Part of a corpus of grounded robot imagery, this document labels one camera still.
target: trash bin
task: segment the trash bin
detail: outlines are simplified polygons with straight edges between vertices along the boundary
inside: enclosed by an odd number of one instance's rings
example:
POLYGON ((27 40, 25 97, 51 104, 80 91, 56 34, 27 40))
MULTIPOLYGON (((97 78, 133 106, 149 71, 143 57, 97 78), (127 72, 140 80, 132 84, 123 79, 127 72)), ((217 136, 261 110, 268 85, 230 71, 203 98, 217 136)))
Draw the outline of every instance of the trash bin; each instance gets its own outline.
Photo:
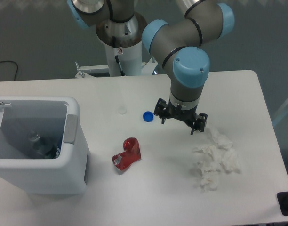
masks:
POLYGON ((36 194, 86 189, 90 152, 72 97, 0 96, 0 177, 36 194))

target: table surface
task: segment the table surface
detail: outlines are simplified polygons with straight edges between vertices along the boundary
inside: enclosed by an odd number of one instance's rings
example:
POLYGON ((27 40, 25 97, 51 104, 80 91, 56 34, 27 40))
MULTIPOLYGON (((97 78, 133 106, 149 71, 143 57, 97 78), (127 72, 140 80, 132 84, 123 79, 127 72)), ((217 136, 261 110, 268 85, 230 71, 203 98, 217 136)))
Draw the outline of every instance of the table surface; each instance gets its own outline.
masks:
POLYGON ((288 221, 277 192, 288 177, 257 75, 210 73, 198 113, 226 134, 242 172, 221 173, 216 191, 202 192, 192 150, 207 133, 190 135, 177 120, 146 123, 158 98, 168 100, 166 75, 0 82, 0 95, 72 96, 91 151, 88 187, 79 195, 27 194, 0 178, 0 225, 244 225, 288 221), (118 109, 126 107, 120 115, 118 109), (118 174, 112 156, 136 137, 142 159, 118 174))

